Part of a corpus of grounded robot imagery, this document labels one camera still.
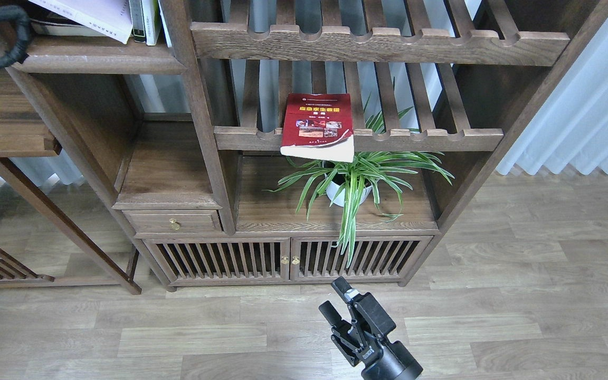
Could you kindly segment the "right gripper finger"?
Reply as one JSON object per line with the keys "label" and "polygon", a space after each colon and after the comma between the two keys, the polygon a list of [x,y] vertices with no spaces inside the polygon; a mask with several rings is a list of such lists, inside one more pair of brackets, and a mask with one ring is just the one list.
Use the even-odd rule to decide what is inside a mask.
{"label": "right gripper finger", "polygon": [[360,297],[359,291],[352,287],[344,277],[333,280],[331,287],[347,305],[352,305]]}
{"label": "right gripper finger", "polygon": [[330,301],[324,301],[318,306],[318,310],[334,330],[341,330],[347,324]]}

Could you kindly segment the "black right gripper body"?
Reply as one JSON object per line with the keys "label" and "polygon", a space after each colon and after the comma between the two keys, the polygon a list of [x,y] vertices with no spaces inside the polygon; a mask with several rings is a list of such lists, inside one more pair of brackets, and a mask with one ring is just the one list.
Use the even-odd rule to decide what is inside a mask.
{"label": "black right gripper body", "polygon": [[360,294],[347,305],[351,322],[341,330],[331,328],[331,339],[352,366],[364,363],[364,379],[416,379],[423,367],[400,342],[387,335],[396,324],[371,293]]}

